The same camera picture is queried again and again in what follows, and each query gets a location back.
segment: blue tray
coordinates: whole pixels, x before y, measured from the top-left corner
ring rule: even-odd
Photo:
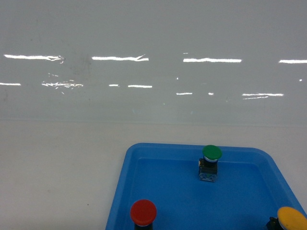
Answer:
[[[305,212],[273,159],[253,148],[220,147],[216,182],[200,181],[203,146],[140,143],[127,151],[106,230],[132,230],[139,199],[157,207],[154,230],[261,230],[283,206]]]

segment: red button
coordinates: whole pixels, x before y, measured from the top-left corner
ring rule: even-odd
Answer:
[[[130,216],[136,225],[147,226],[157,216],[157,209],[150,200],[139,200],[132,205]]]

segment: glossy white panel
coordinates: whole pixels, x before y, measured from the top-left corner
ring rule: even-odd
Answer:
[[[0,118],[306,126],[306,10],[286,0],[2,3]]]

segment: white surface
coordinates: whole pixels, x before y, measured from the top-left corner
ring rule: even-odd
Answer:
[[[138,142],[262,149],[307,210],[306,12],[288,0],[2,1],[1,230],[103,229]]]
[[[306,11],[288,0],[3,1],[0,117],[306,127]]]
[[[138,142],[262,149],[307,210],[306,128],[14,121],[0,130],[2,230],[104,229],[125,153]]]

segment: yellow button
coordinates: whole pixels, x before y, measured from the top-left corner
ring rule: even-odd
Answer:
[[[281,207],[277,216],[284,230],[307,230],[306,217],[292,207]]]

